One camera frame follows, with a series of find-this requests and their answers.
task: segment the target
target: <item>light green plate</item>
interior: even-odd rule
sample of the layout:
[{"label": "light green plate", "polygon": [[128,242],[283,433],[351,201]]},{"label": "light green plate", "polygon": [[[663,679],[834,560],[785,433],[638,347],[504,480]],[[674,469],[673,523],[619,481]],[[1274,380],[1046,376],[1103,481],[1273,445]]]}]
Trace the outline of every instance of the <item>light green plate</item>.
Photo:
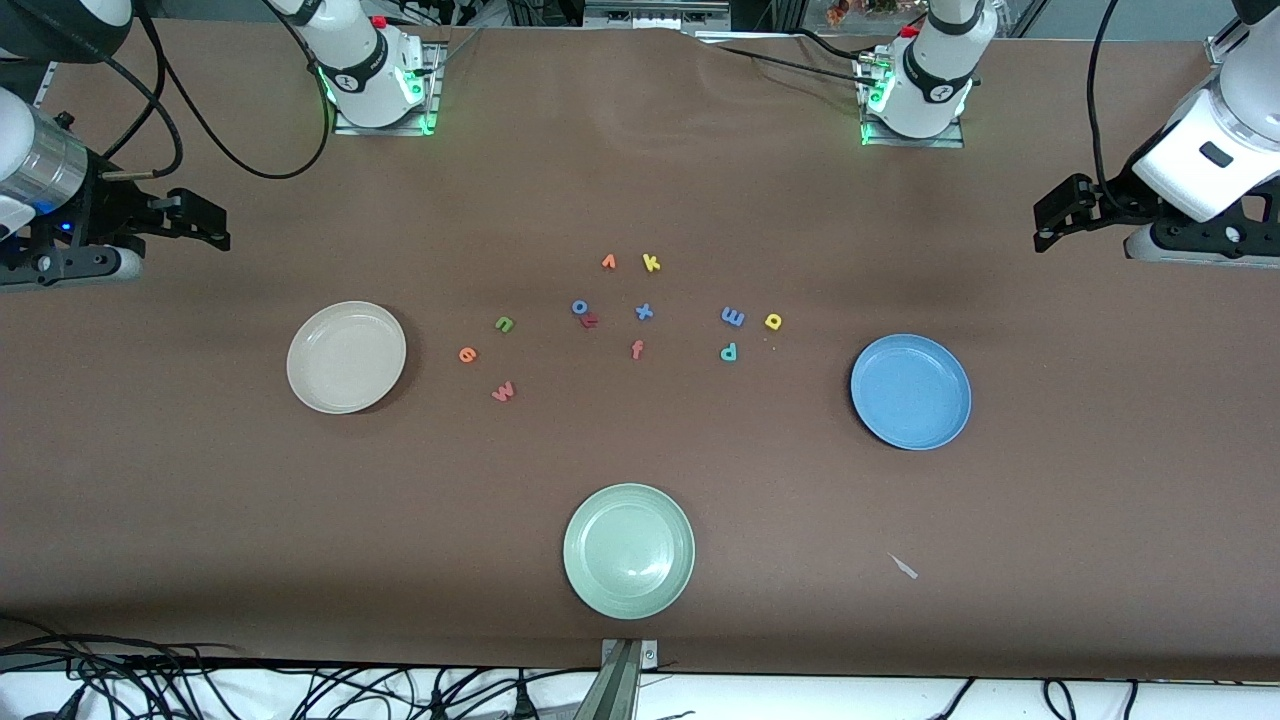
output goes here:
[{"label": "light green plate", "polygon": [[568,521],[564,573],[596,612],[620,620],[655,615],[676,602],[694,574],[694,529],[659,489],[607,487]]}]

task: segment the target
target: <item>blue plate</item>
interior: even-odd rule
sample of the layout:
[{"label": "blue plate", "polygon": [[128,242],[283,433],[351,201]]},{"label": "blue plate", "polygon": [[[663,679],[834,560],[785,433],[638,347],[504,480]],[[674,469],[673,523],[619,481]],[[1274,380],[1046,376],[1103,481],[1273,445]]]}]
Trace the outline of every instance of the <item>blue plate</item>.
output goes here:
[{"label": "blue plate", "polygon": [[946,347],[918,334],[891,334],[854,363],[849,393],[863,423],[904,450],[934,450],[955,439],[973,395],[969,377]]}]

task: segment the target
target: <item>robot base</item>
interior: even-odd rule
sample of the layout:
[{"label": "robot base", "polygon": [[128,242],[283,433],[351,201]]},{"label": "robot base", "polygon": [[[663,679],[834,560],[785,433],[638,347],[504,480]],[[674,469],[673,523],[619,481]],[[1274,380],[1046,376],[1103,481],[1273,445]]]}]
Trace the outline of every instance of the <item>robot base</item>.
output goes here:
[{"label": "robot base", "polygon": [[444,91],[444,60],[448,55],[447,42],[422,44],[424,74],[416,82],[422,83],[422,102],[413,106],[399,120],[380,128],[369,128],[352,123],[342,111],[334,122],[337,135],[374,135],[417,137],[435,135],[435,123],[440,113],[440,94]]},{"label": "robot base", "polygon": [[[864,53],[854,60],[854,76],[872,78],[877,82],[884,81],[887,69],[888,46],[882,45],[876,53]],[[863,145],[890,145],[893,147],[964,147],[964,131],[960,127],[960,118],[951,120],[947,129],[933,137],[906,137],[890,129],[884,120],[868,109],[872,95],[878,92],[878,86],[858,86],[858,114],[860,115],[860,129]]]}]

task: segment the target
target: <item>small white scrap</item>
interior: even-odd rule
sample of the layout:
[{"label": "small white scrap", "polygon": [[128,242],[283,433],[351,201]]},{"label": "small white scrap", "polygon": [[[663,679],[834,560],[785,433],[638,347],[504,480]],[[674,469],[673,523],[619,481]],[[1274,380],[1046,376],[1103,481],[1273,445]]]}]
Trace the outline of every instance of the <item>small white scrap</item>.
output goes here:
[{"label": "small white scrap", "polygon": [[914,580],[914,579],[916,579],[916,578],[920,577],[919,573],[916,573],[915,570],[911,570],[910,565],[908,565],[906,562],[902,562],[901,560],[899,560],[897,556],[893,555],[892,552],[890,552],[887,555],[893,559],[893,562],[897,562],[897,569],[901,570],[902,573],[905,573],[908,578],[911,578]]}]

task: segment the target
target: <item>plate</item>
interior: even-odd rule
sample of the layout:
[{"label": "plate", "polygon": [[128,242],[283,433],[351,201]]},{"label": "plate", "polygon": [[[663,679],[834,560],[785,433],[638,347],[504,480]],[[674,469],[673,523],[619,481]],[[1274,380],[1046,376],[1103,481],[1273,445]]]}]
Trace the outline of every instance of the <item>plate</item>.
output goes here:
[{"label": "plate", "polygon": [[340,415],[381,400],[404,370],[404,331],[372,302],[330,305],[289,345],[289,387],[307,407]]},{"label": "plate", "polygon": [[904,450],[934,450],[969,421],[973,395],[955,355],[927,337],[891,334],[867,346],[849,378],[868,429]]},{"label": "plate", "polygon": [[659,489],[607,487],[568,521],[564,574],[582,602],[602,615],[657,615],[676,602],[694,574],[694,529]]}]

